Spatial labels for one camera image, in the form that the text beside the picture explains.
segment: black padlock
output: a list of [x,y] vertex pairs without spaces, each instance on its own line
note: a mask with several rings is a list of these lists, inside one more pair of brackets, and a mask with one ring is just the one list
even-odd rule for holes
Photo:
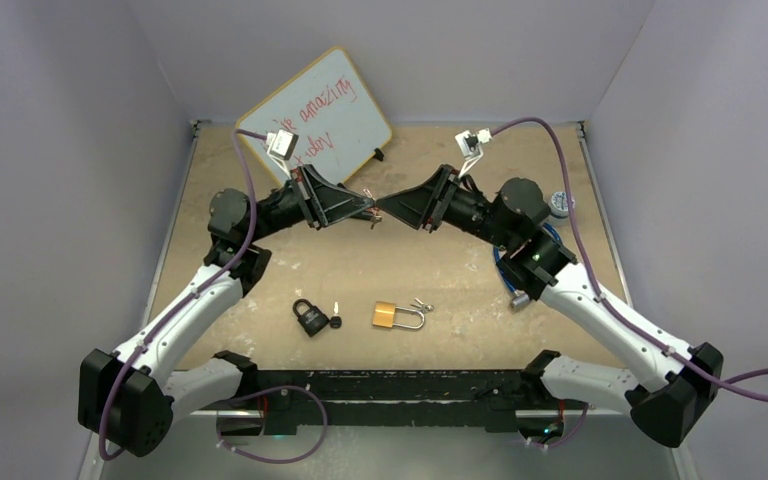
[[[307,310],[300,312],[299,305],[306,306]],[[328,317],[322,313],[322,310],[311,305],[310,302],[304,298],[300,298],[293,303],[293,313],[296,314],[299,324],[305,329],[305,332],[307,332],[309,337],[316,335],[328,325]]]

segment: beige table surface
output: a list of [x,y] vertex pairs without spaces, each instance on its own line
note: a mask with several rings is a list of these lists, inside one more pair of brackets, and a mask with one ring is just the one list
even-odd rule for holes
[[[189,282],[210,247],[208,204],[213,195],[227,187],[245,190],[230,128],[201,130],[152,318]],[[346,184],[354,191],[369,188],[383,196],[418,185],[442,163],[460,166],[454,135],[465,128],[395,127],[393,140],[384,148],[386,160],[368,162]],[[558,134],[570,166],[585,246],[600,281],[622,297],[575,129],[559,127]],[[262,198],[276,184],[251,154],[247,159]],[[494,138],[471,173],[491,199],[515,176],[536,181],[544,194],[563,188],[555,151],[540,128],[513,128]],[[569,227],[559,232],[577,253]],[[319,231],[299,224],[257,245],[273,252],[263,278],[208,329],[179,368],[198,366],[226,349],[251,357],[263,369],[522,368],[544,348],[582,361],[619,365],[576,324],[542,304],[512,312],[491,247],[449,225],[428,234],[385,214],[374,230],[351,219]],[[329,315],[339,301],[343,327],[326,328],[309,338],[291,312],[300,297]],[[372,326],[376,301],[409,306],[414,297],[435,306],[422,330]],[[416,320],[402,314],[398,318]]]

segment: metal frame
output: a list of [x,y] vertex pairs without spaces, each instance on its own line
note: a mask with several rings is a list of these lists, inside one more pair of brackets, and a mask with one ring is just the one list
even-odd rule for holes
[[[204,122],[212,125],[225,125],[225,122]],[[584,164],[587,167],[587,173],[590,176],[590,182],[593,185],[593,192],[596,196],[596,203],[599,206],[599,214],[602,217],[602,224],[605,228],[605,234],[608,237],[608,244],[611,250],[611,256],[614,259],[614,263],[617,266],[617,272],[622,284],[623,293],[625,294],[626,303],[632,306],[631,294],[628,290],[628,283],[626,281],[625,272],[620,261],[619,252],[617,251],[616,241],[614,239],[613,231],[611,230],[611,224],[608,220],[607,212],[605,211],[605,204],[602,201],[602,193],[599,190],[599,183],[597,182],[595,172],[593,171],[592,160],[590,157],[590,151],[587,147],[587,139],[585,134],[584,122],[572,122],[572,125],[576,128],[576,134],[578,136],[579,146],[581,147],[581,153],[584,156]],[[178,218],[178,210],[181,204],[181,200],[184,195],[184,187],[186,186],[187,179],[190,175],[190,169],[193,164],[193,157],[195,156],[196,147],[198,146],[199,130],[198,124],[196,124],[195,135],[193,138],[192,146],[190,148],[189,158],[187,160],[187,173],[184,175],[181,185],[178,189],[178,194],[175,201],[175,213],[169,222],[169,227],[166,232],[166,238],[163,242],[163,247],[160,252],[160,258],[155,269],[154,279],[151,283],[151,289],[149,290],[148,301],[146,302],[146,309],[143,312],[143,318],[140,322],[140,326],[144,326],[150,320],[152,306],[154,305],[155,296],[157,295],[157,286],[160,282],[160,275],[163,270],[163,265],[166,261],[166,255],[169,250],[169,243],[172,240],[172,230],[175,226],[175,220]],[[556,416],[558,412],[556,410],[519,410],[517,411],[517,418],[544,418]],[[217,418],[258,418],[259,413],[249,410],[200,410],[193,412],[193,416],[205,416],[205,417],[217,417]],[[600,416],[622,416],[616,412],[608,410],[594,409],[588,412],[588,415],[600,415]],[[98,443],[98,436],[93,433],[90,435],[89,442],[87,444],[87,451],[84,455],[84,462],[81,465],[81,470],[78,476],[79,480],[98,480],[101,478],[104,462],[100,461],[98,456],[98,450],[95,448]],[[681,447],[672,449],[673,461],[675,462],[676,471],[680,480],[698,480],[699,475],[696,471],[696,466],[693,462],[693,458],[690,454],[686,444]]]

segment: yellow whiteboard border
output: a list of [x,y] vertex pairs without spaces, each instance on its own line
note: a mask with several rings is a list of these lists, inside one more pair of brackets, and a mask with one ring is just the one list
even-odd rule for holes
[[[286,82],[284,82],[284,85],[281,85],[280,87],[278,87],[277,90],[275,90],[274,92],[270,93],[268,97],[266,97],[263,100],[261,100],[260,103],[258,103],[257,105],[254,106],[254,108],[252,108],[251,110],[246,112],[245,115],[240,117],[237,120],[237,123],[234,124],[234,128],[235,129],[236,128],[240,128],[240,124],[243,123],[243,120],[248,118],[249,115],[251,115],[252,113],[256,112],[257,109],[259,109],[264,104],[266,104],[266,102],[272,100],[272,97],[274,97],[275,95],[278,95],[278,93],[280,93],[282,90],[287,88],[291,83],[295,82],[297,78],[299,78],[302,75],[304,75],[305,73],[307,73],[308,70],[310,70],[317,63],[322,61],[322,59],[324,59],[325,57],[330,55],[334,50],[340,50],[341,52],[343,52],[343,55],[346,56],[346,60],[349,61],[349,66],[355,72],[355,75],[357,75],[358,79],[360,80],[361,85],[363,85],[363,88],[366,90],[366,93],[369,94],[369,98],[370,98],[370,100],[372,100],[372,104],[375,105],[376,110],[378,110],[378,114],[381,115],[381,119],[384,120],[384,124],[387,125],[387,128],[390,130],[390,136],[387,137],[387,140],[384,140],[384,143],[382,143],[381,145],[378,146],[378,148],[384,148],[384,145],[387,145],[390,142],[390,140],[393,139],[393,127],[392,127],[392,125],[390,125],[390,122],[387,121],[387,117],[384,116],[384,113],[381,111],[381,107],[378,106],[378,102],[375,100],[375,97],[372,96],[372,92],[369,91],[369,88],[366,86],[366,82],[363,81],[363,77],[357,71],[357,67],[355,67],[354,62],[352,62],[352,57],[349,56],[349,52],[347,52],[345,48],[339,47],[339,46],[329,48],[328,51],[326,51],[325,53],[320,55],[319,58],[317,58],[316,60],[311,62],[310,65],[306,66],[302,71],[300,71],[299,73],[295,74],[293,76],[293,78],[291,78],[291,79],[287,80]],[[278,186],[284,185],[284,182],[286,182],[286,180],[284,180],[283,182],[281,180],[278,180],[278,177],[275,176],[275,173],[272,172],[272,170],[269,168],[269,165],[267,165],[266,162],[262,158],[260,158],[260,155],[255,153],[256,150],[254,149],[252,144],[249,143],[249,137],[247,137],[245,135],[241,135],[241,137],[243,137],[243,142],[245,142],[246,147],[248,147],[249,151],[254,154],[254,157],[257,158],[257,160],[260,162],[260,164],[263,165],[263,168],[266,169],[266,173],[268,173],[269,176],[272,177],[273,180],[275,180],[275,183],[277,183]],[[360,170],[364,165],[366,165],[366,163],[372,159],[372,156],[374,155],[374,153],[375,152],[373,151],[373,154],[371,154],[369,156],[369,158],[367,158],[360,165],[358,165],[358,167],[356,169],[354,169],[354,171],[352,171],[352,173],[350,173],[348,177],[344,178],[342,180],[342,182],[345,182],[346,180],[350,179],[352,177],[352,175],[357,173],[358,170]]]

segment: whiteboard frame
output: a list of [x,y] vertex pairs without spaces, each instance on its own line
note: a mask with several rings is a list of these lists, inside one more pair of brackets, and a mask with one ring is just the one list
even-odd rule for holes
[[[314,66],[315,66],[317,63],[319,63],[320,61],[322,61],[322,60],[323,60],[325,57],[327,57],[328,55],[330,55],[330,54],[331,54],[332,52],[334,52],[335,50],[339,50],[339,51],[343,52],[343,55],[345,55],[345,56],[346,56],[346,60],[348,60],[348,62],[349,62],[349,66],[352,68],[352,71],[355,73],[355,75],[357,75],[357,77],[358,77],[358,80],[360,80],[360,83],[361,83],[361,85],[362,85],[362,86],[363,86],[363,88],[366,90],[366,93],[369,95],[369,98],[370,98],[370,100],[372,100],[372,104],[373,104],[373,105],[375,105],[375,109],[378,111],[378,114],[379,114],[379,115],[381,115],[381,119],[382,119],[382,120],[384,120],[384,124],[386,124],[386,125],[387,125],[387,128],[390,130],[390,136],[388,136],[388,137],[387,137],[387,139],[386,139],[386,140],[384,140],[384,143],[382,143],[381,145],[378,145],[377,147],[373,146],[373,147],[372,147],[372,153],[370,153],[369,157],[368,157],[366,160],[364,160],[363,162],[361,162],[361,163],[360,163],[360,165],[358,165],[358,166],[357,166],[357,168],[355,168],[354,170],[352,170],[352,172],[351,172],[351,173],[350,173],[350,174],[349,174],[349,175],[348,175],[346,178],[344,178],[344,179],[340,180],[340,182],[345,182],[346,180],[348,180],[348,179],[352,178],[352,175],[354,175],[355,173],[357,173],[357,172],[358,172],[358,170],[360,170],[361,168],[363,168],[363,166],[364,166],[364,165],[366,165],[366,163],[367,163],[367,162],[369,162],[370,160],[372,160],[373,156],[375,155],[375,148],[379,148],[379,149],[380,149],[380,148],[384,148],[384,146],[385,146],[385,145],[387,145],[388,143],[390,143],[390,140],[392,140],[392,139],[393,139],[393,126],[392,126],[392,125],[390,125],[390,122],[389,122],[389,121],[387,121],[387,117],[385,117],[385,116],[384,116],[384,112],[382,112],[382,111],[381,111],[381,107],[378,105],[378,102],[375,100],[375,97],[373,97],[373,96],[372,96],[372,92],[370,92],[370,90],[369,90],[369,87],[367,87],[367,86],[366,86],[366,82],[363,80],[363,77],[360,75],[360,72],[358,72],[358,70],[357,70],[357,67],[355,66],[355,63],[352,61],[352,57],[350,57],[350,56],[349,56],[349,52],[347,52],[347,51],[346,51],[346,49],[345,49],[345,48],[343,48],[343,47],[341,47],[341,46],[334,46],[334,47],[331,47],[331,48],[329,48],[329,49],[328,49],[328,50],[327,50],[325,53],[323,53],[323,54],[322,54],[322,55],[320,55],[320,56],[319,56],[319,57],[318,57],[316,60],[314,60],[313,62],[311,62],[311,63],[310,63],[310,65],[306,66],[306,67],[305,67],[305,68],[303,68],[303,69],[302,69],[302,70],[301,70],[299,73],[295,74],[295,75],[293,76],[293,78],[291,78],[291,79],[287,80],[286,82],[284,82],[284,84],[283,84],[283,85],[281,85],[280,87],[278,87],[278,88],[277,88],[277,89],[276,89],[274,92],[270,93],[270,94],[269,94],[269,96],[267,96],[266,98],[264,98],[263,100],[261,100],[261,101],[260,101],[260,103],[258,103],[257,105],[255,105],[255,106],[254,106],[254,108],[252,108],[251,110],[249,110],[248,112],[246,112],[246,113],[245,113],[245,115],[243,115],[242,117],[238,118],[238,119],[237,119],[237,121],[234,123],[234,128],[235,128],[235,129],[237,129],[237,128],[241,128],[241,127],[240,127],[240,125],[243,123],[243,120],[245,120],[246,118],[248,118],[248,117],[249,117],[249,115],[251,115],[251,114],[253,114],[254,112],[256,112],[256,111],[257,111],[257,110],[258,110],[260,107],[262,107],[263,105],[265,105],[265,104],[266,104],[266,102],[268,102],[268,101],[272,100],[272,97],[274,97],[275,95],[278,95],[279,93],[281,93],[281,92],[282,92],[282,91],[283,91],[285,88],[287,88],[288,86],[290,86],[290,84],[292,84],[293,82],[295,82],[295,81],[296,81],[296,79],[298,79],[299,77],[301,77],[302,75],[304,75],[305,73],[307,73],[307,72],[308,72],[308,71],[309,71],[311,68],[313,68],[313,67],[314,67]],[[261,164],[261,165],[263,165],[263,168],[266,170],[266,172],[269,174],[269,176],[272,178],[272,180],[274,180],[274,181],[275,181],[275,183],[276,183],[276,184],[278,184],[278,186],[279,186],[279,187],[280,187],[281,185],[284,185],[284,183],[285,183],[285,182],[286,182],[288,179],[284,179],[284,180],[282,181],[282,180],[280,180],[278,177],[276,177],[276,176],[275,176],[275,173],[272,171],[272,169],[271,169],[271,168],[269,168],[269,165],[266,163],[266,161],[265,161],[263,158],[261,158],[261,156],[260,156],[260,155],[258,155],[258,154],[256,153],[256,152],[257,152],[257,150],[255,150],[254,146],[253,146],[253,145],[250,143],[250,139],[249,139],[249,137],[247,137],[247,136],[245,136],[245,135],[241,135],[241,136],[243,137],[243,143],[245,143],[245,145],[246,145],[246,148],[248,148],[248,149],[249,149],[249,152],[251,152],[251,153],[254,155],[254,157],[255,157],[255,158],[257,158],[257,161],[258,161],[258,162],[260,162],[260,164]]]

